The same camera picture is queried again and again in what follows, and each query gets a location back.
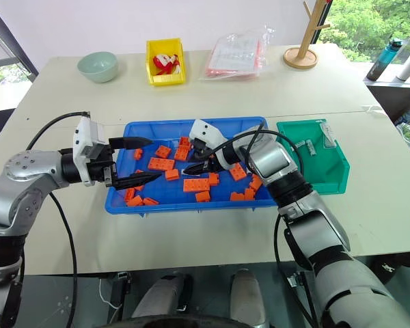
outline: orange plastic block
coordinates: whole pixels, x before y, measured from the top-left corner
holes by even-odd
[[[219,174],[218,173],[210,173],[208,176],[208,181],[210,186],[217,186],[220,183]]]
[[[128,202],[129,200],[133,199],[135,196],[135,189],[134,188],[128,188],[126,190],[126,193],[124,194],[124,201]]]
[[[185,193],[210,191],[210,183],[208,179],[185,179],[183,190]]]
[[[171,169],[170,171],[165,172],[165,179],[167,181],[177,180],[179,179],[179,171],[178,169]]]
[[[245,200],[245,195],[243,195],[242,193],[231,193],[230,200],[232,201]]]
[[[204,203],[209,202],[211,200],[211,196],[209,191],[204,191],[202,193],[196,193],[196,202]]]
[[[140,169],[138,169],[138,170],[135,171],[135,173],[141,173],[141,172],[144,172],[144,171],[141,171]],[[135,190],[138,190],[138,191],[143,191],[143,189],[144,189],[144,184],[143,184],[142,186],[134,187],[134,189],[135,189]]]
[[[189,151],[190,151],[190,146],[182,146],[179,145],[178,149],[176,149],[176,153],[175,153],[175,159],[177,161],[186,161],[187,157],[189,155]]]
[[[162,159],[166,159],[170,155],[170,152],[172,152],[172,149],[165,146],[159,146],[155,154]]]
[[[249,187],[252,188],[255,192],[261,187],[262,181],[259,176],[252,174],[252,181],[249,183]]]
[[[230,169],[230,173],[235,181],[239,181],[247,177],[245,170],[241,167],[240,163],[236,163],[234,168]]]
[[[143,205],[143,200],[139,196],[135,196],[133,199],[129,200],[126,202],[126,205],[131,207],[131,206],[141,206]]]
[[[175,166],[175,160],[173,159],[157,159],[151,157],[148,163],[148,169],[155,169],[157,171],[169,171]]]
[[[141,157],[143,156],[143,150],[141,148],[138,148],[134,151],[134,159],[136,161],[138,161],[139,159],[141,159]]]
[[[157,202],[156,200],[153,200],[152,198],[146,197],[143,199],[143,204],[144,205],[158,205],[159,202]]]
[[[188,146],[189,149],[190,149],[191,144],[190,144],[189,138],[188,137],[181,137],[180,140],[179,140],[179,145],[180,146]]]
[[[255,190],[246,188],[245,189],[245,200],[255,200]]]

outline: floor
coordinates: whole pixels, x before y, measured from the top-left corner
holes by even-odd
[[[262,290],[270,322],[277,328],[303,327],[299,311],[282,288],[275,264],[245,264],[202,266],[176,269],[193,276],[195,285],[191,300],[193,312],[228,317],[229,287],[231,275],[240,268],[255,273]],[[149,287],[173,269],[135,271],[131,293],[126,296],[124,318],[129,317],[138,301]],[[102,294],[109,300],[109,279],[102,281]],[[410,268],[401,268],[387,285],[390,292],[410,313]],[[72,279],[56,276],[27,276],[23,288],[23,300],[16,322],[17,328],[63,328],[66,326],[71,301]],[[99,327],[106,324],[108,305],[98,294],[98,278],[80,277],[74,328]]]

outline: wooden mug tree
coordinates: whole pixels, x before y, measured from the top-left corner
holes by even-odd
[[[317,25],[325,6],[329,2],[331,2],[331,0],[316,0],[312,13],[310,12],[308,4],[305,1],[303,2],[303,6],[305,7],[305,11],[310,18],[310,21],[308,22],[307,30],[303,36],[301,46],[287,49],[284,53],[284,61],[287,65],[294,68],[299,68],[301,70],[306,70],[317,64],[317,54],[313,50],[309,50],[308,47],[315,31],[329,27],[329,24],[321,26]]]

